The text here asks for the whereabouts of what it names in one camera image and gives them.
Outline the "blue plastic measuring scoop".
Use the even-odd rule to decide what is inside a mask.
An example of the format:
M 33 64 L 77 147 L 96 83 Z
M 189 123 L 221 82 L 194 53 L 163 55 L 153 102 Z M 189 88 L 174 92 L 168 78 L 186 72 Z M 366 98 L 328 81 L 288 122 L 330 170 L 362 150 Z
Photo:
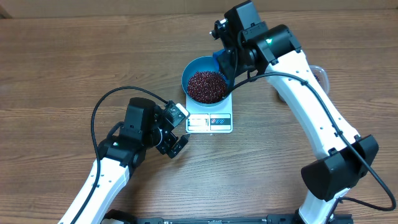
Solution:
M 214 52 L 212 56 L 215 70 L 223 75 L 228 86 L 231 84 L 230 76 L 233 72 L 231 56 L 232 53 L 225 50 Z

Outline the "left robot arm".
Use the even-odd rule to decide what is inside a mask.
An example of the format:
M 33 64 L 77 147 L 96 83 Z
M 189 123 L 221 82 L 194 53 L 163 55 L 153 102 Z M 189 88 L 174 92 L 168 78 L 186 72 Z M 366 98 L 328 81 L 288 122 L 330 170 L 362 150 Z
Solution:
M 188 115 L 180 103 L 169 101 L 161 108 L 152 100 L 131 98 L 124 121 L 99 143 L 99 158 L 60 223 L 139 223 L 135 216 L 110 209 L 110 205 L 142 164 L 148 149 L 156 147 L 170 158 L 182 150 L 189 136 L 178 138 L 172 130 Z

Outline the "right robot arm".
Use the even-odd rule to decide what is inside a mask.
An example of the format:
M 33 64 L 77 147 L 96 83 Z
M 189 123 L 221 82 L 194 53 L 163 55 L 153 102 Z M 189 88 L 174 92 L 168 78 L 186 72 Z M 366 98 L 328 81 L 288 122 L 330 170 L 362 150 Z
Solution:
M 238 4 L 215 22 L 211 32 L 224 51 L 221 72 L 234 81 L 265 78 L 292 110 L 315 155 L 301 170 L 308 193 L 295 223 L 349 223 L 334 214 L 347 192 L 366 174 L 379 150 L 373 136 L 362 137 L 338 112 L 314 77 L 302 46 L 286 25 L 268 28 L 251 1 Z

